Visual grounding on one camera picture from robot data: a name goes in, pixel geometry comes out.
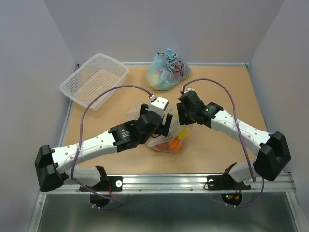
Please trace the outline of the clear plastic fruit bag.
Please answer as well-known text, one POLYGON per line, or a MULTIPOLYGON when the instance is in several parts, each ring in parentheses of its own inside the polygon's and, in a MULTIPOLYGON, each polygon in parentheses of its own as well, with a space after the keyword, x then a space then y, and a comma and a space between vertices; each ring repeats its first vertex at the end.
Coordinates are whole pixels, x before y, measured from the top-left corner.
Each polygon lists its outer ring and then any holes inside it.
POLYGON ((193 125, 180 125, 179 124, 179 119, 178 119, 178 113, 177 113, 177 109, 175 106, 168 106, 166 109, 166 113, 170 113, 173 115, 173 119, 171 122, 171 126, 169 129, 169 134, 167 135, 167 137, 165 136, 158 136, 158 137, 151 137, 147 142, 146 142, 146 146, 154 151, 158 151, 158 152, 165 152, 165 153, 171 153, 168 151, 168 142, 174 139, 177 139, 176 136, 177 134, 184 128, 189 128, 191 130, 191 136, 189 139, 187 140, 181 140, 182 144, 183 144, 183 149, 181 152, 185 151, 188 146, 191 144, 191 140, 192 140, 192 130, 193 130, 193 125), (161 143, 166 143, 167 147, 166 150, 164 151, 159 151, 156 150, 155 146, 161 143))

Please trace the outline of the orange fruit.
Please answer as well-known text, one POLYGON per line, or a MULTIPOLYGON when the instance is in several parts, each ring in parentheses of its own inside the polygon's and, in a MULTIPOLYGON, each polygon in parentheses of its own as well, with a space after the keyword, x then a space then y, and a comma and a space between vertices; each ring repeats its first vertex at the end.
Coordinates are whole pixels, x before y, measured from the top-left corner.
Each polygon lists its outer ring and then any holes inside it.
POLYGON ((174 139, 168 142, 168 151, 171 153, 179 153, 183 149, 183 144, 180 139, 174 139))

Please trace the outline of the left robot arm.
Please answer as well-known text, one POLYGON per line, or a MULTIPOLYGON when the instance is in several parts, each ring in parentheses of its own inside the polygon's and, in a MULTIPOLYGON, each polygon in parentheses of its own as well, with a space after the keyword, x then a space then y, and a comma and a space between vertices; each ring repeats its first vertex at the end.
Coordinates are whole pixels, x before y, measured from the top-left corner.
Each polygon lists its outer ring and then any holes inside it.
POLYGON ((88 187, 105 189, 108 179, 103 168, 75 166, 102 155, 134 149, 153 135, 167 136, 173 117, 165 112, 168 104, 167 99, 159 97, 141 106, 138 119, 112 127, 94 138, 65 147, 41 146, 34 162, 40 191, 56 190, 73 177, 85 181, 88 187))

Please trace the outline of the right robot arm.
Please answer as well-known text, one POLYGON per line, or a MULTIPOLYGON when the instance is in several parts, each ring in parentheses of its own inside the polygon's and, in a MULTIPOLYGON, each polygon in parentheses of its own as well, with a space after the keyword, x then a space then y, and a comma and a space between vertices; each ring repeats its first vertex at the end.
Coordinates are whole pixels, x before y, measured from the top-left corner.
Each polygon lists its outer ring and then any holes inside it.
POLYGON ((181 125, 197 123, 222 132, 256 156, 255 160, 233 163, 221 176, 210 178, 208 190, 235 190, 243 181, 256 177, 274 181, 290 162, 291 155, 283 133, 261 131, 235 119, 213 102, 204 104, 193 90, 181 94, 179 101, 177 111, 181 125))

